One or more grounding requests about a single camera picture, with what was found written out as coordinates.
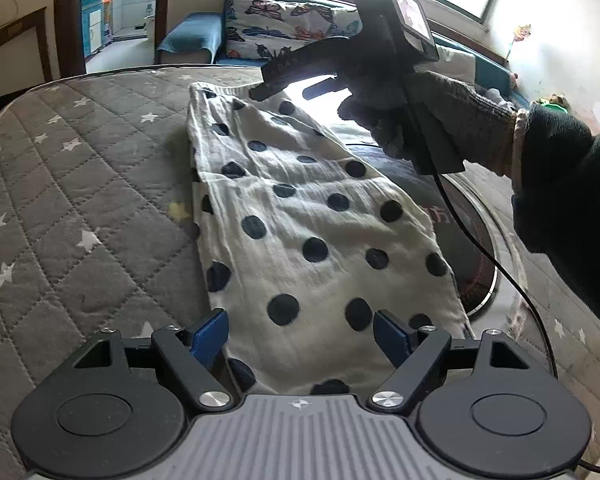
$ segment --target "gloved hand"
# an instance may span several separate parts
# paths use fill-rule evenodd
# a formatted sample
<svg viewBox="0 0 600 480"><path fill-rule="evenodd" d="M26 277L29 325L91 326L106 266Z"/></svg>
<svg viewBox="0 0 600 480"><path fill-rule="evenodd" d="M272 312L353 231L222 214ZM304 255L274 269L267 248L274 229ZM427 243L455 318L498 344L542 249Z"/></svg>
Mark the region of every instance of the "gloved hand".
<svg viewBox="0 0 600 480"><path fill-rule="evenodd" d="M410 158L414 133L398 122L396 113L410 102L416 105L413 110L423 133L442 128L462 158L510 176L516 113L499 108L471 86L433 72L343 82L352 95L342 102L338 115L370 130L387 155Z"/></svg>

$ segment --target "silver screw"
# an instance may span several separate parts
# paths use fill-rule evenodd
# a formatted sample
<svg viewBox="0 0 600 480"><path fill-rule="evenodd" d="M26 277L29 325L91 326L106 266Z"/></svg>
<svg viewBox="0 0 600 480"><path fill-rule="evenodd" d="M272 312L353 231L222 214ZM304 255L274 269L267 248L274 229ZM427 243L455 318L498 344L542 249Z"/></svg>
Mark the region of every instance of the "silver screw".
<svg viewBox="0 0 600 480"><path fill-rule="evenodd" d="M231 397L224 392L205 392L200 395L200 404L210 408L222 408L226 406Z"/></svg>
<svg viewBox="0 0 600 480"><path fill-rule="evenodd" d="M404 402L404 397L398 392L376 392L371 400L383 408L393 408L400 406Z"/></svg>

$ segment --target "yellow star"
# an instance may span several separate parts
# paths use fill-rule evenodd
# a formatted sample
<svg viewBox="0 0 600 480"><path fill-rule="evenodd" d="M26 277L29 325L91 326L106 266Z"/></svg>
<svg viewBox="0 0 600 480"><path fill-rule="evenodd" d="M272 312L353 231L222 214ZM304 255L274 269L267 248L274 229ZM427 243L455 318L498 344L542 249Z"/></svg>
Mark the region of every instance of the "yellow star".
<svg viewBox="0 0 600 480"><path fill-rule="evenodd" d="M181 222L185 218L189 218L191 215L187 213L187 209L183 202L171 202L169 204L169 211L167 213L176 222Z"/></svg>

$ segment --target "black sleeve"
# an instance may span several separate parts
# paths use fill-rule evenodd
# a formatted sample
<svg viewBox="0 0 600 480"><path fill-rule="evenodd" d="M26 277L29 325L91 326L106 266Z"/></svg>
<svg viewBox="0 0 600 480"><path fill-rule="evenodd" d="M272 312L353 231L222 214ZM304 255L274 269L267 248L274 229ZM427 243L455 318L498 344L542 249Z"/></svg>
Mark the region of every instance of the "black sleeve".
<svg viewBox="0 0 600 480"><path fill-rule="evenodd" d="M534 105L522 150L514 227L545 253L600 318L600 135L573 116Z"/></svg>

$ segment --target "white cloth with black dots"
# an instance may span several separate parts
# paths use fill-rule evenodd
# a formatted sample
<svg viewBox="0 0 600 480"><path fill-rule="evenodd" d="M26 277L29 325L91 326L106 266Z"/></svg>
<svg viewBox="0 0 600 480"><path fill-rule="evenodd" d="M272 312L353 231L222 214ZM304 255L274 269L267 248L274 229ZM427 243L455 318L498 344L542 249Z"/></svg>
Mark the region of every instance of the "white cloth with black dots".
<svg viewBox="0 0 600 480"><path fill-rule="evenodd" d="M394 368L372 315L469 326L432 223L284 92L190 86L193 211L242 391L367 396Z"/></svg>

